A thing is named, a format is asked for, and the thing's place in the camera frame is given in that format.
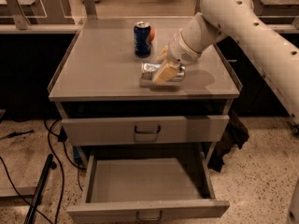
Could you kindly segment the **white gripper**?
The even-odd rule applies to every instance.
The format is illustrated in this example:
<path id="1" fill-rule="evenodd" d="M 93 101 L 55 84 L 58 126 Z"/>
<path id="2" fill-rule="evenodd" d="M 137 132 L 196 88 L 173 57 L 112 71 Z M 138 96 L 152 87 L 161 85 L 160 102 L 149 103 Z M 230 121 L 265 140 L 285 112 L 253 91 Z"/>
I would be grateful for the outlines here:
<path id="1" fill-rule="evenodd" d="M 179 64 L 190 65 L 200 56 L 200 52 L 193 51 L 185 43 L 182 30 L 179 30 L 155 59 L 155 62 L 161 63 L 161 66 L 154 73 L 152 81 L 158 85 L 164 84 L 179 73 Z"/>

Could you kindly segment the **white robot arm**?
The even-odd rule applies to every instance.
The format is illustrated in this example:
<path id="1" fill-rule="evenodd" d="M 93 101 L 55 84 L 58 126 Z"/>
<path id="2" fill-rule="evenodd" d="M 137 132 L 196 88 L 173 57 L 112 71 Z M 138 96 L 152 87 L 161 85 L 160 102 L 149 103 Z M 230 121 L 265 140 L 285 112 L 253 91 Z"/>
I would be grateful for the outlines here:
<path id="1" fill-rule="evenodd" d="M 216 39 L 231 37 L 257 72 L 243 70 L 245 96 L 264 83 L 284 109 L 299 122 L 298 48 L 264 24 L 251 9 L 250 0 L 200 0 L 200 11 L 176 34 L 159 55 L 166 68 L 155 78 L 166 82 L 174 76 L 184 54 L 197 58 Z M 223 192 L 233 196 L 233 209 L 217 224 L 298 224 L 298 163 L 277 156 L 265 157 L 254 147 L 259 161 L 240 161 L 229 173 L 213 173 Z"/>

